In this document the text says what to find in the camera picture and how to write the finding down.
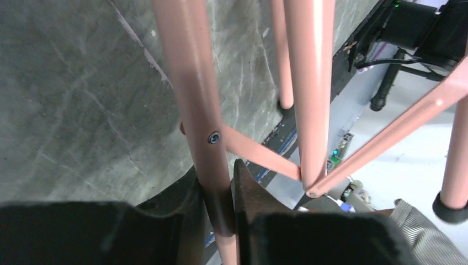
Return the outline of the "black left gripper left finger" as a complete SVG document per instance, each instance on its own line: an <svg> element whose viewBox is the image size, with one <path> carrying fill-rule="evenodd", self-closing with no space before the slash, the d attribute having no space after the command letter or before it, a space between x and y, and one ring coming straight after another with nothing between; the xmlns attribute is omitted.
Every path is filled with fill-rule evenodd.
<svg viewBox="0 0 468 265"><path fill-rule="evenodd" d="M196 173L146 202L1 204L2 264L201 264L206 212Z"/></svg>

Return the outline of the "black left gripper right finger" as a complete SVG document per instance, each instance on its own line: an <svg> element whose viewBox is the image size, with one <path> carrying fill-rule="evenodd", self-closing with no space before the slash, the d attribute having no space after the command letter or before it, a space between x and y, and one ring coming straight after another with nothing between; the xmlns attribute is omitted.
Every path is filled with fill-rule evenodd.
<svg viewBox="0 0 468 265"><path fill-rule="evenodd" d="M388 216L291 210L240 159L233 180L240 264L417 264Z"/></svg>

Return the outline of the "pink music stand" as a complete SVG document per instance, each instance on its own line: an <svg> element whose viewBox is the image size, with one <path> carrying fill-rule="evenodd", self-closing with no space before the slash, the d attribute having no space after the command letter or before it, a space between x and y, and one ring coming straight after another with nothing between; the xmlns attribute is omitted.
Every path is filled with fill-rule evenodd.
<svg viewBox="0 0 468 265"><path fill-rule="evenodd" d="M169 79L215 239L224 264L239 264L226 151L302 181L317 197L378 157L429 119L456 105L448 164L434 212L467 219L467 58L437 87L369 140L330 174L326 172L332 77L334 1L285 1L279 18L292 76L300 165L223 124L205 1L154 1Z"/></svg>

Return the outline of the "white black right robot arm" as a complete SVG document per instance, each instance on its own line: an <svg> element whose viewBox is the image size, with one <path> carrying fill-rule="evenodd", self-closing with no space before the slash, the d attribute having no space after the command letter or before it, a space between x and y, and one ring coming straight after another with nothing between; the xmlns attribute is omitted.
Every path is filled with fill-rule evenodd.
<svg viewBox="0 0 468 265"><path fill-rule="evenodd" d="M368 59L375 43L397 46L392 58ZM440 82L464 57L467 42L467 1L447 1L440 8L408 1L384 1L353 40L349 65L356 69L389 67L370 101L378 112L399 71Z"/></svg>

